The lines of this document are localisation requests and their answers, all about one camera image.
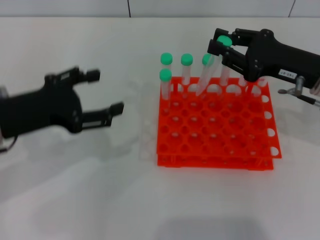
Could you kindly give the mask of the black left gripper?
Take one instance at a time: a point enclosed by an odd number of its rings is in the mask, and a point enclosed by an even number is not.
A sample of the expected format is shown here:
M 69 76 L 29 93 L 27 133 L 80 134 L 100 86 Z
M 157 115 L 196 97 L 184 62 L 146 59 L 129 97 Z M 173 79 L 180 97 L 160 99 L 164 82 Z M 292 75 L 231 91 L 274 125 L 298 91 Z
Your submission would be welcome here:
M 80 99 L 73 90 L 76 84 L 98 82 L 100 75 L 98 69 L 84 72 L 76 66 L 60 74 L 46 75 L 43 87 L 38 90 L 1 99 L 2 136 L 17 137 L 55 125 L 73 134 L 110 127 L 113 117 L 122 115 L 124 103 L 82 113 Z

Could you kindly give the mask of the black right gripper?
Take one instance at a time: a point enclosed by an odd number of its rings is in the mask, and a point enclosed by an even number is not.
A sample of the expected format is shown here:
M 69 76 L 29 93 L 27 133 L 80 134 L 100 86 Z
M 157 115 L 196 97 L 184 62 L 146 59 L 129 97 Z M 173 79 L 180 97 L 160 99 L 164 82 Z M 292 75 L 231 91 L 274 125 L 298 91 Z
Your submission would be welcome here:
M 231 46 L 247 46 L 246 54 Z M 217 28 L 207 52 L 222 57 L 224 66 L 244 75 L 249 82 L 256 82 L 261 77 L 274 77 L 294 84 L 296 78 L 302 76 L 305 79 L 303 86 L 311 89 L 320 78 L 319 55 L 279 42 L 269 29 L 236 28 L 229 33 Z

